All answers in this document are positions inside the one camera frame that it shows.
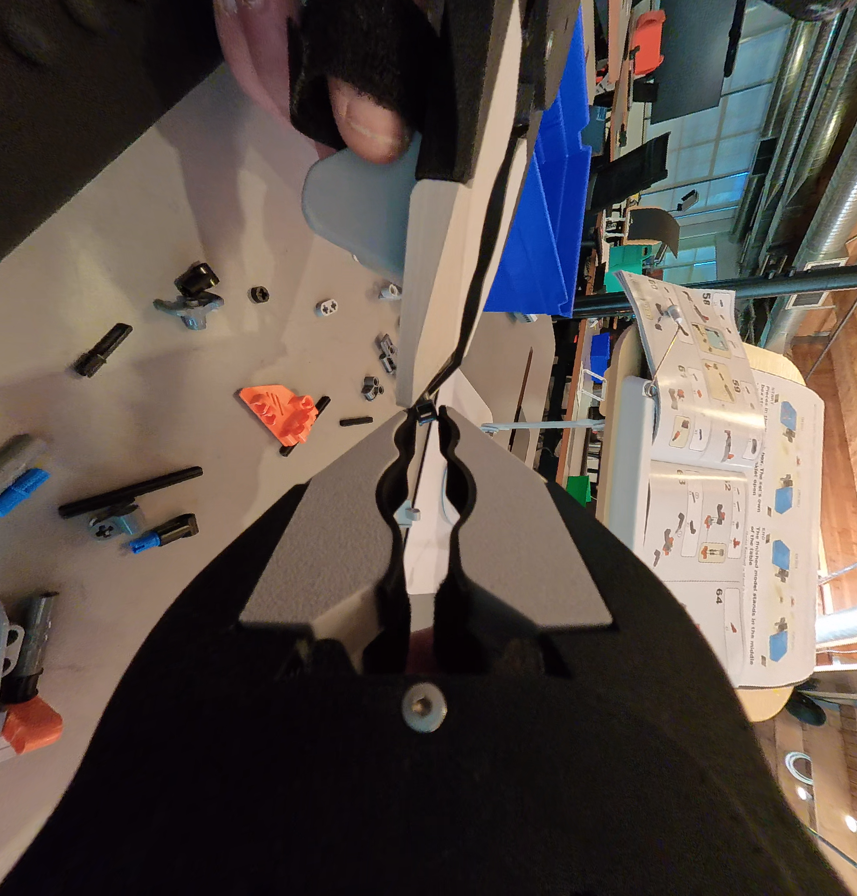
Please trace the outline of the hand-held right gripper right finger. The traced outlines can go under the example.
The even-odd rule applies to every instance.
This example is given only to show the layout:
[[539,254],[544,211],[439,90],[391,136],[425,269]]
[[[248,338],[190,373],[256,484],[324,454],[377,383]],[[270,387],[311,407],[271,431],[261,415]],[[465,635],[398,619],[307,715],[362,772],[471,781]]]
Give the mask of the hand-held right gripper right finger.
[[457,515],[434,599],[438,669],[568,674],[554,636],[613,617],[546,482],[455,409],[439,409],[438,437]]

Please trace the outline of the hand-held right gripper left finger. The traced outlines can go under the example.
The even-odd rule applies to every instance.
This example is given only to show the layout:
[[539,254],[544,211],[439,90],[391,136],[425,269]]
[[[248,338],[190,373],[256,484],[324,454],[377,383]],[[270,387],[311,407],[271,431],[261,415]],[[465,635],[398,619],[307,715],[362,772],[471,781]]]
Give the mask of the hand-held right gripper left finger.
[[249,628],[343,645],[358,672],[402,671],[411,604],[396,512],[418,428],[400,411],[312,477],[244,606]]

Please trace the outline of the black pin blue end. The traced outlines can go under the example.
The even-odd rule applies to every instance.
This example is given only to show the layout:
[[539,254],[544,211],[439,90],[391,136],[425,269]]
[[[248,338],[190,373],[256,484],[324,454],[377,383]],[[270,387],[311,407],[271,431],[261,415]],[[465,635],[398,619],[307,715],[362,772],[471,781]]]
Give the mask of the black pin blue end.
[[184,513],[133,538],[126,544],[126,548],[131,554],[141,554],[155,547],[167,546],[181,539],[193,537],[198,532],[195,514]]

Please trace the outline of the person's left hand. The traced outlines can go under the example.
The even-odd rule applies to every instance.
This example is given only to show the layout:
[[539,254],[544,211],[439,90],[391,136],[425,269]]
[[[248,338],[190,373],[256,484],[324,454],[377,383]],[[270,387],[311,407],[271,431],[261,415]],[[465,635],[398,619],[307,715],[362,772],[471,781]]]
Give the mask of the person's left hand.
[[[277,120],[291,121],[288,24],[300,24],[305,2],[214,1],[223,57],[238,86]],[[377,164],[396,161],[411,142],[404,119],[341,78],[325,79],[331,118],[343,144]]]

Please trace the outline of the blue plastic bin white tag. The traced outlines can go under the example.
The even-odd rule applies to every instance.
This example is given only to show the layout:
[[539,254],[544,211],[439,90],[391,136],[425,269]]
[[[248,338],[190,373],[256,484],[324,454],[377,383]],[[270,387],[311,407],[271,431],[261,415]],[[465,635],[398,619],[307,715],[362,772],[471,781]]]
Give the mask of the blue plastic bin white tag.
[[532,159],[485,306],[488,312],[570,317],[591,155]]

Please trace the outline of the white book stand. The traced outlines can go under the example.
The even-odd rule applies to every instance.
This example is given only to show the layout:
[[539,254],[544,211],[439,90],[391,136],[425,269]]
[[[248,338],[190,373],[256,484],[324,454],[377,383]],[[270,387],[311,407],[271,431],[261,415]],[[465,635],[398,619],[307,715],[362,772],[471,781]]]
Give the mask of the white book stand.
[[[463,365],[463,374],[489,405],[492,415],[516,417],[517,398],[527,383],[529,409],[543,410],[548,380],[557,355],[549,317],[535,323],[508,315],[483,313]],[[596,518],[632,546],[624,523],[643,521],[648,489],[648,454],[653,409],[651,398],[634,385],[645,355],[635,324],[613,343],[606,374],[606,425],[599,471]]]

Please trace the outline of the orange studded wedge plate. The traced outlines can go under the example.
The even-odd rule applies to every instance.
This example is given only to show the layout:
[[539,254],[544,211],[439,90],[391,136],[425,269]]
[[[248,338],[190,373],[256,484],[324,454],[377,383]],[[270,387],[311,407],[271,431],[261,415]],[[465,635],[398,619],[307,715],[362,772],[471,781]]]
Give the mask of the orange studded wedge plate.
[[238,397],[281,445],[293,444],[314,414],[314,399],[284,385],[244,387]]

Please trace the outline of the long black axle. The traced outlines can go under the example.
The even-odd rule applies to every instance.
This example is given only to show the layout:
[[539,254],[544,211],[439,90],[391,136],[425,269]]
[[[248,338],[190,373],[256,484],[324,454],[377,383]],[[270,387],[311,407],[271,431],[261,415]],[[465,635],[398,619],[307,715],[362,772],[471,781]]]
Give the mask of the long black axle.
[[69,520],[87,513],[121,508],[125,505],[134,504],[141,497],[183,484],[200,476],[203,476],[203,469],[200,466],[178,469],[160,476],[154,476],[123,487],[111,489],[95,496],[62,504],[58,507],[57,514],[61,519]]

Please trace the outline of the grey axle connector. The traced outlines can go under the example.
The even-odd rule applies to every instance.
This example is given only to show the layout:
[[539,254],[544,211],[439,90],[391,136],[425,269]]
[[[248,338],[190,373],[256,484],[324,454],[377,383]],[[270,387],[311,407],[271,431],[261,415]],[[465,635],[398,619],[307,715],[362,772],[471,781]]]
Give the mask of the grey axle connector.
[[136,502],[115,505],[94,514],[87,526],[98,543],[127,536],[136,538],[145,531],[145,522]]

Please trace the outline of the instruction booklet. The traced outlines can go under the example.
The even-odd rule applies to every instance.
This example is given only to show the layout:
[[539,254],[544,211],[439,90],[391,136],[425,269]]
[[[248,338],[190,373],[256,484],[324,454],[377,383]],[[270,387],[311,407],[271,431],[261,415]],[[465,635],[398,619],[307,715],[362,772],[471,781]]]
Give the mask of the instruction booklet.
[[618,273],[653,409],[643,521],[627,545],[666,584],[733,686],[815,667],[824,405],[752,364],[735,293]]

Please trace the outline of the black bush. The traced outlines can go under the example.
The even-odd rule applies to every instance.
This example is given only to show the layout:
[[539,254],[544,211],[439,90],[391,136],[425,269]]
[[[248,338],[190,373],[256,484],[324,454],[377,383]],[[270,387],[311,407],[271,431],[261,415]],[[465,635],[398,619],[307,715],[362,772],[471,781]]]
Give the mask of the black bush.
[[205,262],[192,264],[174,280],[177,291],[184,297],[196,297],[219,283],[219,277]]

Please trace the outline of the grey cross connector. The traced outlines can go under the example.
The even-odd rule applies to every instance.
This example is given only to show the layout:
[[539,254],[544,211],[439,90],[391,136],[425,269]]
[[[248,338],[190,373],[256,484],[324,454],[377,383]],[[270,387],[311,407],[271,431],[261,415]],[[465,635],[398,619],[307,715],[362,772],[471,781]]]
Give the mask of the grey cross connector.
[[207,328],[207,316],[210,312],[224,306],[224,299],[219,295],[203,292],[197,296],[178,296],[173,301],[155,299],[153,306],[157,310],[179,319],[191,331],[202,331]]

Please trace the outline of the grey orange brick assembly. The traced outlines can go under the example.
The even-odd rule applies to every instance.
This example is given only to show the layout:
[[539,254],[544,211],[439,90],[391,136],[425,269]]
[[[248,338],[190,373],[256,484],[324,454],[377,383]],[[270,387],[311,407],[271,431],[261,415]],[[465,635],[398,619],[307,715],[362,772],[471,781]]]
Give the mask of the grey orange brick assembly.
[[0,601],[0,763],[55,744],[64,722],[39,694],[57,591],[20,600],[10,619]]

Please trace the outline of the grey tube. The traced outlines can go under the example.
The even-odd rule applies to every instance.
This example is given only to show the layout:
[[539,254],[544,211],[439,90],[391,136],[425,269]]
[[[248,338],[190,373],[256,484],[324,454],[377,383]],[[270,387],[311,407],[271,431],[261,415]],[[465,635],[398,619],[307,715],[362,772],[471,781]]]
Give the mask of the grey tube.
[[0,493],[10,487],[48,449],[38,436],[17,434],[0,447]]

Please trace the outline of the silver ventilation duct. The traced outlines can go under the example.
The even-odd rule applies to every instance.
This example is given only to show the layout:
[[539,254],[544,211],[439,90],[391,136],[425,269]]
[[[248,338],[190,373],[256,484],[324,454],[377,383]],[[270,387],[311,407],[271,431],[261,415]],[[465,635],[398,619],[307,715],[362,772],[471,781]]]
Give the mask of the silver ventilation duct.
[[857,2],[771,2],[793,23],[731,237],[743,278],[848,263],[857,238]]

